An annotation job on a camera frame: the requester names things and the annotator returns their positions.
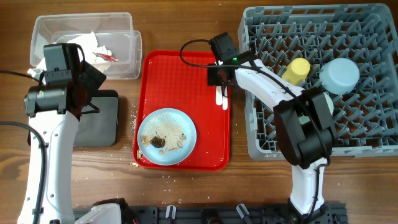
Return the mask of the white plastic spoon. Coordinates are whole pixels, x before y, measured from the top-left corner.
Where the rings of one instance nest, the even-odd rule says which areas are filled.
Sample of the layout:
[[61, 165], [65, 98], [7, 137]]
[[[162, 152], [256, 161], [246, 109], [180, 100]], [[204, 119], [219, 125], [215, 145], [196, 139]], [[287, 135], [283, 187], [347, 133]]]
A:
[[221, 86], [216, 87], [216, 96], [215, 96], [215, 101], [218, 106], [221, 106], [223, 104], [223, 94], [222, 94], [222, 88]]

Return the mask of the white plastic fork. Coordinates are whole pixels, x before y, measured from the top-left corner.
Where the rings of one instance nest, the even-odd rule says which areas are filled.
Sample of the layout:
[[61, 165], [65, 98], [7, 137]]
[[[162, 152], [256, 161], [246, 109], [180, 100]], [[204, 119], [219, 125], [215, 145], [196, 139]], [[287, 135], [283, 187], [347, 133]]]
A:
[[224, 89], [222, 109], [225, 111], [228, 109], [228, 89], [227, 88]]

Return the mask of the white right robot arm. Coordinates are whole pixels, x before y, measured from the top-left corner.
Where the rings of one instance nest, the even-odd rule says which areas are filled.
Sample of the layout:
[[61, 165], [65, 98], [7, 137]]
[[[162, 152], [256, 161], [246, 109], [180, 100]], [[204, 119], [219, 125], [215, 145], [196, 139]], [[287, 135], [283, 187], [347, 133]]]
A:
[[279, 150], [292, 166], [290, 219], [310, 223], [321, 217], [326, 212], [323, 172], [337, 142], [325, 94], [290, 84], [250, 53], [211, 63], [207, 74], [209, 86], [240, 87], [272, 111]]

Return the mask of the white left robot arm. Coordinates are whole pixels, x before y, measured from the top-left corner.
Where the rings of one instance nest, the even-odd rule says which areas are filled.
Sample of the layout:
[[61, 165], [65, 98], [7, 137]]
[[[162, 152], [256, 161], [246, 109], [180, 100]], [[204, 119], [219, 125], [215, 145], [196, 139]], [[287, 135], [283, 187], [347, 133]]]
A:
[[31, 87], [25, 97], [31, 152], [25, 201], [17, 221], [73, 223], [73, 148], [115, 144], [119, 95], [100, 89], [106, 75], [87, 62], [76, 70], [44, 71], [41, 78], [45, 83]]

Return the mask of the mint green bowl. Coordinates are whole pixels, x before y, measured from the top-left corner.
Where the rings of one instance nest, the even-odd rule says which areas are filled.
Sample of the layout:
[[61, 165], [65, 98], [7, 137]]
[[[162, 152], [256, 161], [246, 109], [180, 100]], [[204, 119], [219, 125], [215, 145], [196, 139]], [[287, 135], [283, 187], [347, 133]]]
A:
[[[323, 92], [323, 94], [325, 96], [329, 112], [332, 115], [333, 111], [334, 111], [333, 101], [332, 101], [332, 99], [330, 98], [330, 96], [327, 93]], [[310, 118], [308, 116], [304, 116], [303, 115], [303, 116], [299, 117], [298, 120], [300, 121], [300, 124], [306, 124], [306, 123], [308, 123], [310, 121]]]

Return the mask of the light blue dinner plate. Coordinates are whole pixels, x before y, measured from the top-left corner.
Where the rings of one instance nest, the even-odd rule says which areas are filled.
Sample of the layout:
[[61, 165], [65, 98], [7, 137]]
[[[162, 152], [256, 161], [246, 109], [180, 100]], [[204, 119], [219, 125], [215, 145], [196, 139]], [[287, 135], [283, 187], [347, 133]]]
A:
[[[179, 114], [184, 117], [186, 122], [189, 123], [189, 126], [192, 130], [192, 139], [188, 145], [186, 145], [183, 149], [181, 149], [177, 152], [169, 152], [164, 157], [156, 156], [153, 152], [150, 152], [148, 150], [148, 148], [145, 148], [141, 144], [141, 142], [139, 140], [139, 134], [142, 132], [144, 125], [146, 124], [146, 122], [149, 119], [153, 118], [155, 115], [158, 115], [161, 113], [166, 113], [166, 112], [176, 113], [176, 114]], [[183, 111], [173, 109], [173, 108], [163, 108], [163, 109], [159, 109], [159, 110], [152, 112], [151, 114], [149, 114], [148, 116], [146, 116], [144, 118], [144, 120], [140, 124], [139, 129], [137, 131], [137, 143], [138, 143], [139, 150], [142, 153], [143, 157], [145, 157], [148, 161], [150, 161], [156, 165], [159, 165], [159, 166], [171, 166], [171, 165], [175, 165], [175, 164], [178, 164], [178, 163], [184, 161], [193, 152], [195, 145], [197, 143], [197, 129], [196, 129], [193, 121], [191, 120], [191, 118], [188, 115], [186, 115]]]

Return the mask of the light blue small saucer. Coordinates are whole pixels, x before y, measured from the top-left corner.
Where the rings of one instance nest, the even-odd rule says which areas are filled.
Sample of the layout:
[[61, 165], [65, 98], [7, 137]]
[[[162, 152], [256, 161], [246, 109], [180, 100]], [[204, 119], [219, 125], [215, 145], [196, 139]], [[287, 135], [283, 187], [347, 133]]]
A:
[[353, 91], [359, 80], [358, 66], [348, 58], [336, 58], [322, 66], [319, 79], [332, 94], [344, 95]]

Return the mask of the yellow plastic cup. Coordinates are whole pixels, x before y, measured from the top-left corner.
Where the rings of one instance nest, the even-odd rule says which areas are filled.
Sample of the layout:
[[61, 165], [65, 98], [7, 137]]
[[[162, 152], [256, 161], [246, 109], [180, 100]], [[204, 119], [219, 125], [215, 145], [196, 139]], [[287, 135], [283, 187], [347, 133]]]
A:
[[292, 85], [299, 86], [308, 76], [311, 66], [305, 58], [295, 58], [287, 66], [282, 79]]

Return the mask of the red ketchup packet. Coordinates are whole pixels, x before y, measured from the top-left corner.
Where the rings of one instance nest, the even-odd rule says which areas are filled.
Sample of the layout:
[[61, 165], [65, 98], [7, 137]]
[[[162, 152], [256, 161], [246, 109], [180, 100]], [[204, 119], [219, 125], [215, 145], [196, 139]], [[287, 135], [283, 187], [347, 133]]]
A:
[[119, 62], [119, 59], [114, 58], [113, 56], [110, 56], [110, 55], [101, 54], [101, 53], [97, 53], [97, 52], [93, 52], [93, 54], [99, 58], [102, 58], [103, 60], [105, 60], [107, 62]]

